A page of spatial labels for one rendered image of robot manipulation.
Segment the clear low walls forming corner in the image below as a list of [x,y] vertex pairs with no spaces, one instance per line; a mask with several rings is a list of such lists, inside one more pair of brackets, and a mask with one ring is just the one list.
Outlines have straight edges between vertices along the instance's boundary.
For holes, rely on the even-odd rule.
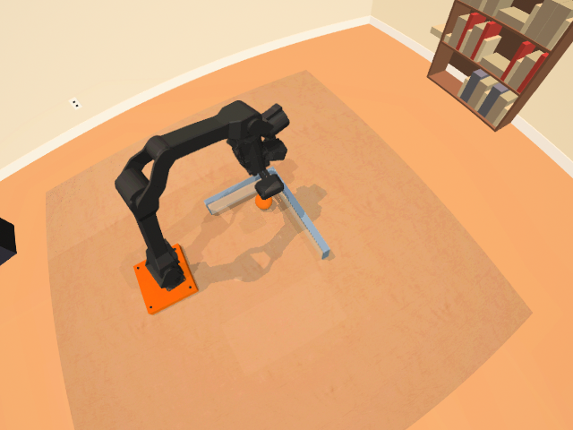
[[[218,199],[217,201],[207,205],[208,208],[210,209],[210,212],[212,214],[214,214],[214,213],[221,211],[221,210],[225,209],[226,207],[228,207],[228,206],[230,206],[236,202],[239,202],[243,198],[245,198],[251,194],[256,193],[257,191],[255,190],[254,185],[260,180],[261,180],[261,178],[248,184],[248,185],[246,185],[245,187],[243,187],[237,191],[234,191],[234,192]],[[317,244],[317,242],[313,238],[313,236],[310,233],[310,231],[308,230],[308,228],[304,225],[304,223],[302,222],[302,220],[300,219],[300,217],[296,213],[295,209],[293,208],[293,206],[291,205],[289,200],[286,198],[286,196],[284,195],[283,192],[280,192],[278,194],[280,195],[280,197],[282,198],[282,200],[286,204],[287,208],[291,211],[291,213],[295,217],[296,221],[298,222],[298,224],[300,225],[300,227],[302,228],[302,230],[304,231],[304,233],[306,234],[306,236],[308,237],[308,239],[312,243],[312,245],[315,248],[315,250],[317,251],[317,253],[322,258],[323,252],[322,252],[321,248],[319,247],[319,245]]]

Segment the clear l-shaped low wall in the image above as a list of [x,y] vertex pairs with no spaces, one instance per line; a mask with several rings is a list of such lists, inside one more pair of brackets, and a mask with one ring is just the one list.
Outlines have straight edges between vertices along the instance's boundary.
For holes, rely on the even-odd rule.
[[[293,194],[291,193],[291,191],[289,190],[289,188],[287,187],[287,185],[285,184],[285,182],[283,181],[283,179],[281,178],[281,176],[278,174],[277,170],[275,168],[268,168],[267,169],[269,171],[270,174],[277,174],[278,177],[280,178],[280,180],[283,182],[284,184],[284,191],[282,191],[284,193],[284,195],[286,196],[286,198],[289,200],[289,202],[291,203],[291,205],[293,206],[293,208],[295,209],[296,213],[298,214],[298,216],[300,217],[300,219],[302,220],[302,222],[304,223],[304,225],[308,228],[308,230],[310,231],[310,233],[312,234],[313,238],[315,239],[315,241],[317,242],[317,244],[319,245],[319,247],[321,248],[322,252],[323,252],[323,256],[321,259],[326,258],[327,256],[329,256],[329,247],[328,244],[326,243],[326,241],[323,239],[323,237],[321,236],[320,232],[318,231],[318,229],[313,225],[312,221],[309,219],[309,217],[307,216],[307,214],[305,213],[304,209],[301,207],[301,205],[299,204],[299,202],[296,200],[296,198],[293,196]],[[205,206],[207,207],[207,209],[210,212],[210,209],[208,208],[207,205],[217,201],[218,199],[234,192],[237,191],[243,187],[245,187],[246,185],[260,179],[260,175],[257,174],[256,176],[250,176],[248,178],[246,178],[245,180],[227,188],[225,191],[222,191],[216,195],[211,196],[210,198],[207,198],[206,200],[204,200],[205,202]],[[210,212],[210,214],[212,215],[212,213]]]

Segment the orange ball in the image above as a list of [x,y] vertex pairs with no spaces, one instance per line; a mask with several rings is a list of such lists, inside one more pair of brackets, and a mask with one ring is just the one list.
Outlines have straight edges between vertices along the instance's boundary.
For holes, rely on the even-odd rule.
[[272,198],[270,197],[269,199],[267,199],[267,200],[264,201],[264,200],[262,200],[261,197],[257,194],[257,196],[255,197],[255,203],[256,203],[256,205],[257,205],[258,208],[265,210],[265,209],[268,209],[268,208],[271,206],[271,204],[272,204]]

